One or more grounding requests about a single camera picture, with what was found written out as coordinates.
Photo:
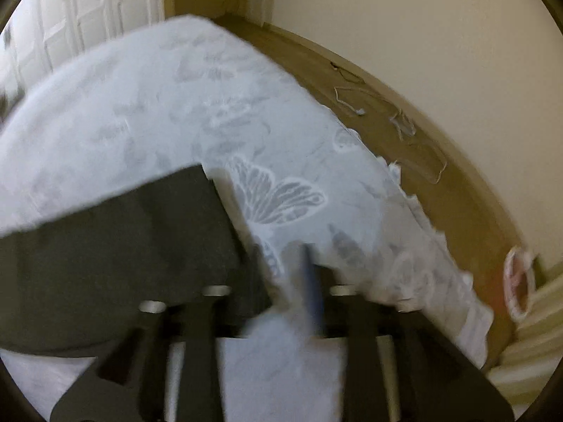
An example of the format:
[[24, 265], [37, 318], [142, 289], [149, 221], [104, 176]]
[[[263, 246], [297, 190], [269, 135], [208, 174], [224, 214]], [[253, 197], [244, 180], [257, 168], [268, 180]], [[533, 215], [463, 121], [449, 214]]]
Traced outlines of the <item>white radiator heater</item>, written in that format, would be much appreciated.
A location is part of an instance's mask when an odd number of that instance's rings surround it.
[[516, 340], [501, 354], [488, 379], [516, 410], [531, 405], [562, 358], [562, 265], [547, 271], [547, 282], [532, 296], [532, 310], [516, 329]]

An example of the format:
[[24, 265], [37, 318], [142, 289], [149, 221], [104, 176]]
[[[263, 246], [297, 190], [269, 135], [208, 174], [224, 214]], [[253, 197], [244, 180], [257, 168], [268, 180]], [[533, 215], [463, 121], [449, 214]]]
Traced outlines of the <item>bed with butterfly sheet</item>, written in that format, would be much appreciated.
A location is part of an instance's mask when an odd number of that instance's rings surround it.
[[250, 44], [185, 16], [105, 42], [35, 88], [1, 132], [1, 230], [24, 231], [201, 163], [280, 292], [229, 340], [231, 421], [332, 421], [340, 352], [305, 335], [299, 246], [378, 301], [409, 301], [476, 366], [492, 311], [399, 169]]

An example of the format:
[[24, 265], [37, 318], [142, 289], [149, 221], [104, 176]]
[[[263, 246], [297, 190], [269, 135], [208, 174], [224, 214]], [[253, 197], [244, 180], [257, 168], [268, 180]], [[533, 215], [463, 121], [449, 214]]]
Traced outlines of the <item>round white red fan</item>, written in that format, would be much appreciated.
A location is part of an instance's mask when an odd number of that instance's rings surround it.
[[504, 262], [503, 291], [508, 314], [514, 323], [521, 323], [530, 313], [535, 289], [532, 254], [513, 247]]

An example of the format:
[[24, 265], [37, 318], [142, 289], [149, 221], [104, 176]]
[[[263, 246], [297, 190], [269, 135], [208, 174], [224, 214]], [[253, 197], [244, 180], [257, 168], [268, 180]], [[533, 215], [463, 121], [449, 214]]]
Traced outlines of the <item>white wardrobe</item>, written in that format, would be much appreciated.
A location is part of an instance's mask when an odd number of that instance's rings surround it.
[[1, 97], [99, 44], [164, 20], [163, 0], [20, 0], [1, 29]]

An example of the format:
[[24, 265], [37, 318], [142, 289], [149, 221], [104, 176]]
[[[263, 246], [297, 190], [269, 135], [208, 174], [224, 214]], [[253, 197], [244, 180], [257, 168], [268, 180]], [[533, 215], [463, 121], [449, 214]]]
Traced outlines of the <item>dark grey pants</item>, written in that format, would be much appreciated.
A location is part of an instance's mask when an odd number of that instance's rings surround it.
[[241, 326], [271, 306], [214, 183], [192, 166], [1, 240], [1, 345], [69, 356], [122, 336], [140, 303], [234, 296]]

